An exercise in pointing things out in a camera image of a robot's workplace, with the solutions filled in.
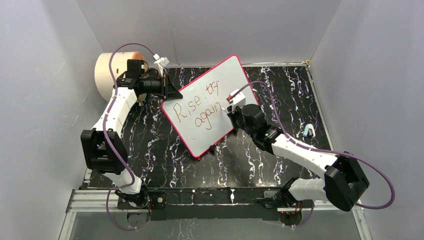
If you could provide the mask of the pink framed whiteboard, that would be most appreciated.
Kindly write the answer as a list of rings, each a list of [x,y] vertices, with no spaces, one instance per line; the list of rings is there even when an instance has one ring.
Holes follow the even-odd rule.
[[[244,87],[246,104],[257,104],[257,97],[235,54],[186,84],[179,92],[182,99],[165,100],[164,114],[187,147],[198,158],[233,130],[228,115],[227,98],[236,89]]]

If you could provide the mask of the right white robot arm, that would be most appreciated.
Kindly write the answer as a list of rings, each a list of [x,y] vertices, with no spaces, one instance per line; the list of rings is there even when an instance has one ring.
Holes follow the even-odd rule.
[[[276,207],[295,207],[304,200],[329,201],[348,212],[357,203],[370,183],[358,160],[347,153],[325,153],[286,136],[282,129],[269,124],[256,104],[228,106],[227,115],[236,130],[250,136],[257,148],[274,156],[286,158],[312,171],[319,177],[293,177],[272,197],[258,203]]]

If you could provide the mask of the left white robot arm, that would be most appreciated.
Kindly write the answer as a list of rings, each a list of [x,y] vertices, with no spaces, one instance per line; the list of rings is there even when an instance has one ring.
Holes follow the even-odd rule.
[[[163,100],[182,99],[182,94],[163,71],[168,63],[166,57],[159,57],[154,62],[155,68],[146,69],[143,60],[127,60],[127,70],[114,79],[103,115],[80,135],[87,168],[110,179],[116,186],[116,195],[135,208],[146,207],[150,198],[145,183],[128,165],[128,152],[121,139],[122,128],[142,95],[155,95]]]

